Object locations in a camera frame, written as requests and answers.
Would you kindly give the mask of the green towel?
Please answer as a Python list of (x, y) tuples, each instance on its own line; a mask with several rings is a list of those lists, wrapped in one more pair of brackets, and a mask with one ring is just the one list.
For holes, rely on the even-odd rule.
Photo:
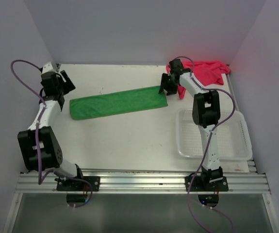
[(108, 117), (167, 107), (164, 93), (158, 86), (72, 99), (69, 113), (73, 120)]

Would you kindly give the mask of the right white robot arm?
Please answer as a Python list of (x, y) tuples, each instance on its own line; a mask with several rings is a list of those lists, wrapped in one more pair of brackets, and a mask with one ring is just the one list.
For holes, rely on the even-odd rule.
[(193, 97), (192, 119), (198, 126), (203, 158), (194, 174), (186, 177), (188, 191), (212, 190), (222, 183), (223, 169), (218, 155), (216, 133), (221, 114), (219, 93), (199, 83), (191, 68), (184, 68), (180, 57), (169, 62), (169, 73), (162, 74), (159, 93), (174, 95), (183, 87)]

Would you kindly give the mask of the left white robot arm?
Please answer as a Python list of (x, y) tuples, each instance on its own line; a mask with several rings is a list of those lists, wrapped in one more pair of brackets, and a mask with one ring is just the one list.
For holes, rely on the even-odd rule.
[(62, 149), (53, 132), (55, 119), (62, 112), (64, 95), (75, 89), (75, 85), (62, 70), (47, 71), (41, 74), (43, 89), (38, 94), (39, 111), (31, 126), (17, 135), (24, 165), (28, 171), (38, 172), (38, 182), (53, 172), (65, 180), (73, 190), (81, 190), (85, 179), (77, 164), (63, 158)]

